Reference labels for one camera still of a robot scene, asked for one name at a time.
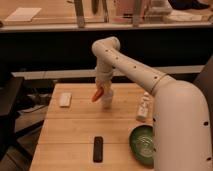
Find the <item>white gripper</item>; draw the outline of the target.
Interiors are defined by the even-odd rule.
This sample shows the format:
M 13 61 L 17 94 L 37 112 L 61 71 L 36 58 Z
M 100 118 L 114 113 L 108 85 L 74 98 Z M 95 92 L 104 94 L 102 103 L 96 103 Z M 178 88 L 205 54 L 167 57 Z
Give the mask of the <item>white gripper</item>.
M 109 92 L 111 89 L 111 79 L 113 77 L 113 71 L 100 71 L 95 69 L 95 83 L 98 89 L 103 89 L 105 92 Z

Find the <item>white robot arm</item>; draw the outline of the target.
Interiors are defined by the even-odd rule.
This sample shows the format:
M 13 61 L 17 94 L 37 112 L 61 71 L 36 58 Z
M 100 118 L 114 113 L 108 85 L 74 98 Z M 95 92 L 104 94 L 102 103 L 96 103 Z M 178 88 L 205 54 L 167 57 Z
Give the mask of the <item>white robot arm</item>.
M 98 83 L 118 69 L 154 97 L 154 171 L 213 171 L 208 103 L 197 86 L 123 55 L 115 37 L 95 41 L 92 52 Z

